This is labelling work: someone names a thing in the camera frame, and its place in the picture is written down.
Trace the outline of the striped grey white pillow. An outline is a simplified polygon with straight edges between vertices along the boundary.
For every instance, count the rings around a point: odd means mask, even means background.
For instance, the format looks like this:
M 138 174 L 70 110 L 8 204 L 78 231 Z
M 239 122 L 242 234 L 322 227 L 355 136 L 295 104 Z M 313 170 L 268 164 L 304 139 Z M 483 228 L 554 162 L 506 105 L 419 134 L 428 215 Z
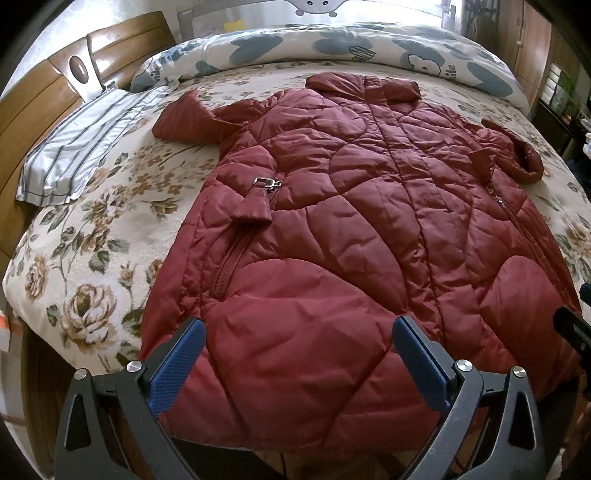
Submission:
M 84 103 L 29 150 L 15 199 L 37 207 L 78 199 L 118 139 L 178 85 L 172 81 L 139 93 L 110 86 Z

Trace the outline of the floral bed blanket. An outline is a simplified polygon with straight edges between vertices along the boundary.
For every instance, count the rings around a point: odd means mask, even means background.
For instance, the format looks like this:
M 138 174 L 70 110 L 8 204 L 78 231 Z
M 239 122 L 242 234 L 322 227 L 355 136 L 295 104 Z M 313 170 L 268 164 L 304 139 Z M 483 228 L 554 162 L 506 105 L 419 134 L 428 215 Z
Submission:
M 16 317 L 74 367 L 108 373 L 134 359 L 149 290 L 218 151 L 156 140 L 160 112 L 197 90 L 208 107 L 263 100 L 301 88 L 312 74 L 346 73 L 415 81 L 423 98 L 468 121 L 491 119 L 532 144 L 544 178 L 528 195 L 544 216 L 575 284 L 590 278 L 590 202 L 565 162 L 511 104 L 467 86 L 376 64 L 293 62 L 256 65 L 159 90 L 95 171 L 81 197 L 42 209 L 3 279 Z

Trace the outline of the cluttered dark side table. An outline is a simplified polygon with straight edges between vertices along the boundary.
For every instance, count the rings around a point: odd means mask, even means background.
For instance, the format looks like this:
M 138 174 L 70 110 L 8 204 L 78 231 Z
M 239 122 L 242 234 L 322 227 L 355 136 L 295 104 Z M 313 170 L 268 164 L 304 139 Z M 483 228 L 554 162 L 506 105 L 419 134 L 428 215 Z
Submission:
M 590 159 L 584 153 L 586 134 L 582 103 L 567 73 L 550 65 L 533 114 L 533 125 L 573 174 L 582 182 L 590 180 Z

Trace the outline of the grey bed guard rail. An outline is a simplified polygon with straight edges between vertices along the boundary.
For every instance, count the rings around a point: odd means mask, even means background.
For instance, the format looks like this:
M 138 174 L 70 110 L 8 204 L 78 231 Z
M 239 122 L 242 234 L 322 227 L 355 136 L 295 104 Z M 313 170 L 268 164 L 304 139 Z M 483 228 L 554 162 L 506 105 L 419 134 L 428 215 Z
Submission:
M 195 1 L 177 10 L 181 38 L 280 25 L 393 23 L 455 31 L 462 4 L 455 1 Z

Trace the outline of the blue white patterned duvet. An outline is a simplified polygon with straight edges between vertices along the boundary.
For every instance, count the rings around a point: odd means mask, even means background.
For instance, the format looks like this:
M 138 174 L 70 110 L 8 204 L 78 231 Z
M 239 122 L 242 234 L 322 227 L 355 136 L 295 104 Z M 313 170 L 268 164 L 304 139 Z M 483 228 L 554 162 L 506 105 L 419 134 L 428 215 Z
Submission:
M 143 62 L 130 90 L 249 65 L 294 60 L 375 63 L 461 83 L 530 114 L 521 84 L 499 57 L 451 31 L 388 23 L 284 25 L 191 39 Z

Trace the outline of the wooden headboard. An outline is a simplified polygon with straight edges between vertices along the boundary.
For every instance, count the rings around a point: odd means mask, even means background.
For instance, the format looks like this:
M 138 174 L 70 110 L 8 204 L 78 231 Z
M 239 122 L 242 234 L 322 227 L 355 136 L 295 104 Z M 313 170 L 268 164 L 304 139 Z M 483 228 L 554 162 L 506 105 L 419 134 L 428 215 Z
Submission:
M 1 99 L 1 268 L 35 208 L 15 199 L 26 154 L 66 115 L 113 83 L 127 90 L 140 65 L 174 45 L 164 14 L 145 13 L 96 30 L 33 67 Z

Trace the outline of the wooden wardrobe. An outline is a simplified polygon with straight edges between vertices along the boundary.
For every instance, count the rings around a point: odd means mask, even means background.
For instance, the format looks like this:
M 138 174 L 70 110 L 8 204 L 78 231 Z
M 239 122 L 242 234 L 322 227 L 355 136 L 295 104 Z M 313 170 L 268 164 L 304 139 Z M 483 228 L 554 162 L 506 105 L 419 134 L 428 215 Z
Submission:
M 498 55 L 521 84 L 531 107 L 542 89 L 551 36 L 551 23 L 529 2 L 498 3 Z

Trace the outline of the red quilted puffer coat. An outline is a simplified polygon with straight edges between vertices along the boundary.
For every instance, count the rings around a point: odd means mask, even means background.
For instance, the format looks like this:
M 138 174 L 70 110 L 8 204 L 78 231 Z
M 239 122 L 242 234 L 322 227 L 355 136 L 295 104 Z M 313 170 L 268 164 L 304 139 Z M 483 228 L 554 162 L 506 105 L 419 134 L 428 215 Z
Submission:
M 481 370 L 522 366 L 538 397 L 576 376 L 552 317 L 579 301 L 525 191 L 544 166 L 508 129 L 429 104 L 409 80 L 324 72 L 215 109 L 187 92 L 152 133 L 219 149 L 142 319 L 143 355 L 187 318 L 206 327 L 161 415 L 173 437 L 419 448 L 437 415 L 394 351 L 402 315 Z

